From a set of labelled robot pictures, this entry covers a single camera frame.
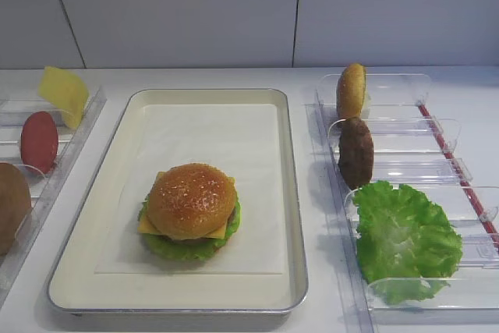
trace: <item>white countertop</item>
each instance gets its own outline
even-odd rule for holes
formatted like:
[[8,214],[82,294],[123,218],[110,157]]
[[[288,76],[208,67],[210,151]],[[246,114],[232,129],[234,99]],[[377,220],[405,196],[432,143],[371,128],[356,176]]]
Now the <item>white countertop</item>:
[[[1,332],[38,331],[313,331],[347,332],[336,274],[342,270],[342,245],[326,227],[325,171],[317,167],[306,118],[313,103],[314,86],[328,73],[342,69],[119,69],[77,70],[89,85],[101,85],[108,101],[76,161],[40,235],[0,310]],[[499,119],[499,67],[376,68],[370,73],[426,73],[434,80],[427,107],[432,115],[457,119],[462,124],[455,156],[462,158],[474,186],[499,186],[497,119]],[[41,78],[38,70],[0,70],[0,88],[9,93],[33,93]],[[272,87],[288,96],[299,184],[310,287],[306,300],[289,317],[273,326],[258,319],[216,320],[89,318],[61,315],[45,297],[51,266],[83,193],[100,161],[109,137],[129,97],[145,88]],[[405,326],[406,331],[481,333],[497,325]],[[380,333],[400,331],[387,326]]]

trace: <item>yellow cheese slice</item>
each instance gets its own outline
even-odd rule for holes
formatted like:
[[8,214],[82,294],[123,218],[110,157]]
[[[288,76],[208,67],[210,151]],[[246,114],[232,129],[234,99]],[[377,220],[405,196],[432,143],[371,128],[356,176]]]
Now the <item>yellow cheese slice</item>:
[[[164,172],[158,172],[156,174],[156,179],[154,182],[158,181],[161,176],[164,175]],[[223,224],[220,228],[214,230],[213,232],[209,232],[204,236],[204,238],[215,238],[215,239],[223,239],[225,238],[225,231],[227,230],[227,222]],[[139,227],[137,231],[142,234],[152,234],[154,236],[161,236],[161,233],[154,227],[152,222],[150,222],[149,218],[145,214],[139,220]]]
[[38,95],[62,110],[62,121],[70,129],[76,129],[80,125],[88,89],[76,74],[46,66],[38,86]]

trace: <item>lettuce leaf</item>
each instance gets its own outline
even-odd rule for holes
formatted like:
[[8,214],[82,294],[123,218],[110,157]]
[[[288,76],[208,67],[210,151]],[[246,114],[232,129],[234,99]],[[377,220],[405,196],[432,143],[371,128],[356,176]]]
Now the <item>lettuce leaf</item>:
[[368,283],[387,304],[433,298],[458,269],[462,238],[444,210],[408,185],[387,181],[361,187],[353,198],[358,207],[357,260]]
[[[138,219],[146,212],[149,203],[149,196],[142,203]],[[237,231],[241,222],[241,206],[239,201],[235,202],[234,217],[228,223],[225,230],[225,238],[209,238],[202,243],[183,244],[173,242],[164,236],[155,236],[152,234],[143,234],[143,240],[152,253],[167,260],[206,260],[215,255],[220,247],[223,247],[228,239]]]

